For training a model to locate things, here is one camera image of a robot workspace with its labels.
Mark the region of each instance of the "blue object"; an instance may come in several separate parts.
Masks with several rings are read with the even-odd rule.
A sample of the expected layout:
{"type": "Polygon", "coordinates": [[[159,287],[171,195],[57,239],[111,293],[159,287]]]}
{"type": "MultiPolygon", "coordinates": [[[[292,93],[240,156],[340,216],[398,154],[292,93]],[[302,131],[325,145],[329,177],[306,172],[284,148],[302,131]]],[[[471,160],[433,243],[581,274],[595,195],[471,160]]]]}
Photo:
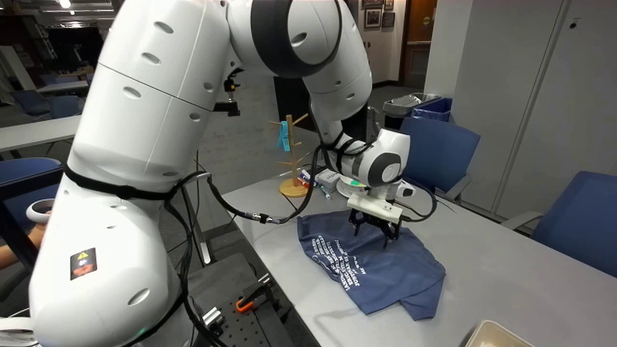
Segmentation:
{"type": "Polygon", "coordinates": [[[0,162],[0,237],[28,270],[36,268],[38,247],[26,235],[34,226],[26,210],[39,199],[55,197],[61,177],[59,160],[18,158],[0,162]]]}
{"type": "Polygon", "coordinates": [[[78,75],[41,75],[45,85],[74,83],[78,75]]]}
{"type": "Polygon", "coordinates": [[[18,91],[14,93],[14,98],[28,116],[43,116],[53,110],[49,96],[36,91],[18,91]]]}
{"type": "Polygon", "coordinates": [[[51,96],[51,104],[53,104],[53,110],[51,110],[53,118],[82,114],[78,94],[51,96]]]}
{"type": "Polygon", "coordinates": [[[617,278],[617,177],[579,172],[535,237],[617,278]]]}
{"type": "Polygon", "coordinates": [[[431,191],[450,191],[466,175],[481,135],[456,123],[406,118],[402,133],[412,137],[404,179],[431,191]]]}
{"type": "MultiPolygon", "coordinates": [[[[26,179],[57,172],[61,170],[61,162],[53,158],[16,158],[0,162],[0,189],[9,189],[26,179]]],[[[24,231],[28,231],[34,222],[28,220],[26,210],[32,202],[41,199],[57,197],[59,185],[34,187],[24,195],[11,197],[5,206],[11,210],[12,218],[20,224],[24,231]]]]}
{"type": "Polygon", "coordinates": [[[414,118],[419,120],[439,120],[450,121],[452,120],[452,98],[431,98],[412,110],[414,118]]]}
{"type": "Polygon", "coordinates": [[[410,229],[385,249],[385,233],[363,224],[360,235],[350,212],[306,216],[298,222],[300,241],[365,312],[400,303],[415,320],[435,318],[444,266],[410,229]]]}
{"type": "Polygon", "coordinates": [[[290,123],[282,121],[279,127],[279,148],[284,152],[292,152],[292,143],[290,143],[290,123]]]}

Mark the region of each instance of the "sticker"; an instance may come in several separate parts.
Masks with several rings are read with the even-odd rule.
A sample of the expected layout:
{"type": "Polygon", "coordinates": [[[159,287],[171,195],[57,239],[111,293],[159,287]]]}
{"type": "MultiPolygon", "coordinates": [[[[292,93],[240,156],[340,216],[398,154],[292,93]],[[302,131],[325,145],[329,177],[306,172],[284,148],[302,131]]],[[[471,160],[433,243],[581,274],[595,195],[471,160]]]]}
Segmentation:
{"type": "Polygon", "coordinates": [[[72,280],[97,272],[97,249],[72,254],[72,280]]]}

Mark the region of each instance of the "blue t-shirt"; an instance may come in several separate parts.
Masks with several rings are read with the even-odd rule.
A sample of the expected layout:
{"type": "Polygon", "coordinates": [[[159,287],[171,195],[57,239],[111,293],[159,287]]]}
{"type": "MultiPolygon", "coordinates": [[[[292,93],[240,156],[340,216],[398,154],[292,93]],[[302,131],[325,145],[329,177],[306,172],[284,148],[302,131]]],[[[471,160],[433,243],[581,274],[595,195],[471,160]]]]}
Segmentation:
{"type": "Polygon", "coordinates": [[[298,231],[308,256],[340,281],[365,314],[402,303],[415,320],[435,318],[446,270],[410,229],[385,247],[387,235],[371,224],[356,235],[348,210],[300,218],[298,231]]]}

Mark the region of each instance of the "label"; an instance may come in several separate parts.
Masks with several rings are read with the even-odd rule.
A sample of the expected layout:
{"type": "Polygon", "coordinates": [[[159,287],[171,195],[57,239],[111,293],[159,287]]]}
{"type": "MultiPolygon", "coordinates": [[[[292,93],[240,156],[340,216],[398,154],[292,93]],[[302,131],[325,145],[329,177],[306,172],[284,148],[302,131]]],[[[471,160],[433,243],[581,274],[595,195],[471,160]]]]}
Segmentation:
{"type": "Polygon", "coordinates": [[[72,280],[97,272],[97,249],[72,254],[72,280]]]}
{"type": "Polygon", "coordinates": [[[361,287],[360,276],[367,276],[367,270],[360,264],[358,256],[350,256],[350,253],[342,247],[340,241],[329,243],[323,235],[313,239],[315,260],[340,276],[340,281],[346,291],[352,287],[361,287]]]}

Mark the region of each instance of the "cabinet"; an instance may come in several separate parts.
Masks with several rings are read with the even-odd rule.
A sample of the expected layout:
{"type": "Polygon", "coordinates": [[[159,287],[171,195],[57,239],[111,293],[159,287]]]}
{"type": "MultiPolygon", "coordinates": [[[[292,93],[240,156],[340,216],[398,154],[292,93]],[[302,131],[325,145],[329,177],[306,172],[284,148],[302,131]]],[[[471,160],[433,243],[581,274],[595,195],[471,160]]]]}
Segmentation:
{"type": "Polygon", "coordinates": [[[617,174],[617,2],[475,0],[456,120],[483,135],[464,199],[549,210],[581,172],[617,174]]]}
{"type": "Polygon", "coordinates": [[[581,170],[617,174],[617,2],[574,0],[531,112],[502,216],[547,210],[581,170]]]}
{"type": "Polygon", "coordinates": [[[496,210],[562,0],[475,0],[454,116],[483,135],[464,199],[496,210]]]}

